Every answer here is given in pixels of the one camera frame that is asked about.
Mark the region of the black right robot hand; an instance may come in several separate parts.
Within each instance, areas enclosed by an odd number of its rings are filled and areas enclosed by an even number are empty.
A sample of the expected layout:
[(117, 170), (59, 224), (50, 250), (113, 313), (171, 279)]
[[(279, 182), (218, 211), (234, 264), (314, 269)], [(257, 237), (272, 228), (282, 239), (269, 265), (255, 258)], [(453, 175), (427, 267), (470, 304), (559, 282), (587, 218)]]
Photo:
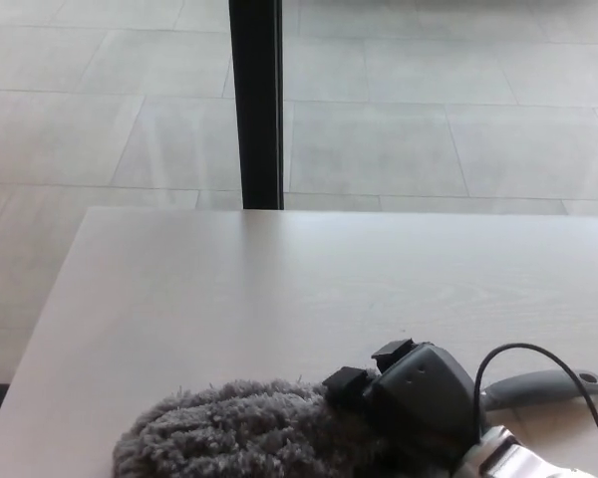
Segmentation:
[(445, 349), (411, 339), (372, 354), (377, 374), (343, 366), (323, 385), (326, 400), (359, 417), (405, 454), (454, 471), (480, 437), (474, 381)]

